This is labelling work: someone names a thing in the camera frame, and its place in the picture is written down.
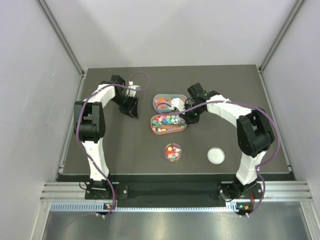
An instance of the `cable clip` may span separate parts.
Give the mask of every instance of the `cable clip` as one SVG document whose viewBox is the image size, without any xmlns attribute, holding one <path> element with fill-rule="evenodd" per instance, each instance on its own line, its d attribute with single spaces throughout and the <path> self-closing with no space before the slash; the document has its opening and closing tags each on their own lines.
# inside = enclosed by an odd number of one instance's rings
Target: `cable clip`
<svg viewBox="0 0 320 240">
<path fill-rule="evenodd" d="M 91 159 L 90 159 L 90 162 L 89 163 L 92 163 L 92 164 L 95 164 L 95 163 L 101 163 L 101 159 L 100 160 L 94 160 L 94 161 L 92 161 Z"/>
<path fill-rule="evenodd" d="M 227 98 L 226 100 L 224 100 L 222 103 L 225 104 L 226 102 L 230 102 L 230 99 Z"/>
</svg>

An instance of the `white cable clip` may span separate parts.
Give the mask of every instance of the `white cable clip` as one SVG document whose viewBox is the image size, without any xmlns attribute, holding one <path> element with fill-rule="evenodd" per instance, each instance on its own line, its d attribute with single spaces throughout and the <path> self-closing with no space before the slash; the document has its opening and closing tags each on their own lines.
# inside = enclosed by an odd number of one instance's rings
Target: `white cable clip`
<svg viewBox="0 0 320 240">
<path fill-rule="evenodd" d="M 226 100 L 224 100 L 222 103 L 225 104 L 226 102 L 230 102 L 230 99 L 227 98 Z"/>
</svg>

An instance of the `clear plastic container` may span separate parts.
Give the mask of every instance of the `clear plastic container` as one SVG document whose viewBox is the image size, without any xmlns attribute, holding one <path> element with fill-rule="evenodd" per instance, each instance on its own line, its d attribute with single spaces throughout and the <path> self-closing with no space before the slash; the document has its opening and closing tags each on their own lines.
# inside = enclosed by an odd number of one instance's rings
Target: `clear plastic container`
<svg viewBox="0 0 320 240">
<path fill-rule="evenodd" d="M 170 113 L 172 110 L 170 109 L 169 106 L 165 105 L 165 104 L 161 104 L 158 107 L 157 104 L 159 103 L 166 103 L 166 104 L 170 104 L 171 105 L 171 101 L 172 99 L 176 99 L 179 98 L 182 101 L 186 101 L 187 97 L 185 95 L 181 95 L 181 94 L 157 94 L 154 96 L 153 98 L 153 107 L 154 110 L 160 113 Z"/>
<path fill-rule="evenodd" d="M 170 163 L 179 162 L 181 155 L 182 149 L 176 143 L 170 143 L 164 148 L 164 156 Z"/>
</svg>

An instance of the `cable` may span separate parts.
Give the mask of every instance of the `cable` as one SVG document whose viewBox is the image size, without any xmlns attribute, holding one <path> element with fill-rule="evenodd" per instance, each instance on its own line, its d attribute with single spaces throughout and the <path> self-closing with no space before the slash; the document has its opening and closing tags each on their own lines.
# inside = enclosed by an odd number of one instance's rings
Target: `cable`
<svg viewBox="0 0 320 240">
<path fill-rule="evenodd" d="M 278 155 L 279 153 L 279 150 L 280 150 L 280 132 L 279 132 L 279 129 L 277 128 L 275 122 L 273 121 L 273 119 L 266 113 L 264 112 L 263 110 L 261 110 L 258 106 L 255 106 L 255 105 L 251 105 L 251 104 L 247 104 L 247 103 L 243 103 L 243 102 L 236 102 L 236 101 L 222 101 L 222 100 L 214 100 L 214 101 L 206 101 L 206 102 L 203 102 L 203 103 L 200 103 L 198 105 L 195 105 L 193 107 L 190 107 L 186 110 L 183 110 L 183 111 L 179 111 L 179 112 L 171 112 L 171 113 L 163 113 L 163 112 L 159 112 L 156 110 L 157 113 L 159 114 L 162 114 L 162 115 L 165 115 L 165 116 L 170 116 L 170 115 L 179 115 L 179 114 L 184 114 L 184 113 L 187 113 L 189 111 L 192 111 L 196 108 L 199 108 L 201 106 L 204 106 L 204 105 L 207 105 L 207 104 L 221 104 L 221 103 L 224 103 L 224 104 L 233 104 L 233 105 L 239 105 L 239 106 L 242 106 L 242 107 L 245 107 L 245 108 L 249 108 L 249 109 L 255 109 L 257 110 L 258 112 L 260 112 L 261 114 L 263 114 L 268 120 L 269 122 L 271 123 L 271 125 L 273 126 L 274 130 L 275 130 L 275 135 L 276 135 L 276 139 L 277 139 L 277 145 L 276 145 L 276 149 L 273 153 L 273 155 L 265 162 L 262 162 L 260 164 L 258 164 L 256 166 L 256 175 L 261 179 L 262 181 L 262 185 L 263 185 L 263 190 L 262 190 L 262 194 L 261 194 L 261 198 L 259 200 L 259 202 L 257 203 L 256 207 L 252 210 L 252 212 L 248 215 L 248 216 L 251 216 L 253 213 L 255 213 L 257 211 L 257 209 L 260 207 L 261 205 L 261 202 L 262 200 L 264 199 L 264 196 L 265 196 L 265 193 L 266 193 L 266 183 L 265 183 L 265 179 L 262 177 L 262 175 L 259 173 L 260 171 L 260 167 L 270 163 L 273 159 L 275 159 L 275 157 Z M 160 104 L 166 104 L 166 105 L 170 105 L 170 104 L 167 104 L 165 102 L 163 103 L 159 103 L 157 106 L 159 106 Z"/>
<path fill-rule="evenodd" d="M 167 105 L 169 106 L 170 108 L 172 107 L 169 103 L 166 103 L 166 102 L 160 102 L 158 103 L 157 105 L 155 105 L 156 108 L 158 108 L 159 105 Z"/>
<path fill-rule="evenodd" d="M 184 101 L 184 105 L 186 105 L 186 103 L 188 102 L 188 100 L 191 100 L 192 102 L 195 102 L 195 101 L 193 101 L 192 98 L 188 97 L 188 98 Z"/>
<path fill-rule="evenodd" d="M 150 83 L 151 83 L 151 78 L 150 78 L 150 76 L 149 76 L 147 73 L 142 72 L 142 71 L 139 71 L 139 72 L 136 72 L 135 74 L 132 75 L 130 81 L 132 81 L 132 80 L 134 79 L 134 77 L 135 77 L 136 75 L 138 75 L 138 74 L 143 74 L 143 75 L 147 76 L 147 78 L 148 78 L 148 85 L 147 85 L 145 88 L 143 88 L 143 89 L 135 89 L 135 91 L 141 92 L 141 91 L 144 91 L 144 90 L 146 90 L 146 89 L 149 88 Z M 127 86 L 113 83 L 113 84 L 109 84 L 109 85 L 106 85 L 106 86 L 100 88 L 99 91 L 102 91 L 102 90 L 104 90 L 104 89 L 106 89 L 106 88 L 108 88 L 108 87 L 111 87 L 111 86 L 121 87 L 121 88 L 124 88 L 124 89 L 131 89 L 131 88 L 127 87 Z M 111 207 L 110 211 L 108 212 L 108 214 L 106 215 L 106 216 L 108 216 L 108 215 L 111 214 L 112 209 L 115 207 L 115 202 L 116 202 L 115 189 L 114 189 L 114 187 L 112 186 L 112 183 L 111 183 L 111 181 L 108 179 L 108 177 L 101 171 L 101 169 L 100 169 L 100 168 L 97 166 L 97 164 L 95 163 L 94 159 L 87 153 L 84 145 L 82 144 L 82 142 L 80 141 L 80 138 L 79 138 L 80 124 L 81 124 L 81 120 L 82 120 L 82 117 L 83 117 L 83 114 L 84 114 L 86 105 L 87 105 L 88 101 L 89 101 L 93 96 L 95 96 L 96 94 L 98 94 L 98 91 L 95 91 L 94 93 L 92 93 L 92 94 L 84 101 L 84 103 L 83 103 L 83 105 L 82 105 L 82 108 L 81 108 L 81 111 L 80 111 L 80 115 L 79 115 L 79 119 L 78 119 L 77 125 L 76 125 L 75 138 L 76 138 L 76 142 L 77 142 L 77 144 L 79 145 L 79 147 L 82 149 L 82 151 L 83 151 L 83 152 L 87 155 L 87 157 L 90 159 L 90 161 L 92 162 L 92 164 L 94 165 L 94 167 L 96 168 L 96 170 L 105 178 L 105 180 L 107 181 L 107 183 L 109 184 L 109 186 L 110 186 L 110 188 L 111 188 L 111 191 L 112 191 L 112 207 Z"/>
<path fill-rule="evenodd" d="M 79 187 L 82 189 L 82 190 L 87 190 L 87 189 L 85 189 L 85 188 L 83 188 L 82 186 L 81 186 L 81 182 L 79 182 Z"/>
<path fill-rule="evenodd" d="M 251 203 L 252 207 L 255 204 L 255 196 L 254 196 L 254 194 L 252 192 L 250 193 L 250 203 Z"/>
</svg>

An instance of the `white lid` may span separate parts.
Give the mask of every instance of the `white lid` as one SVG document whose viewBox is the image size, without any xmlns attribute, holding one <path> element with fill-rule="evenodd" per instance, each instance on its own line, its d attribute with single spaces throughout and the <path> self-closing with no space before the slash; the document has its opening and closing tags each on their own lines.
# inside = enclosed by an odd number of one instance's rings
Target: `white lid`
<svg viewBox="0 0 320 240">
<path fill-rule="evenodd" d="M 209 149 L 207 153 L 208 159 L 213 164 L 222 164 L 225 160 L 225 153 L 218 147 Z"/>
</svg>

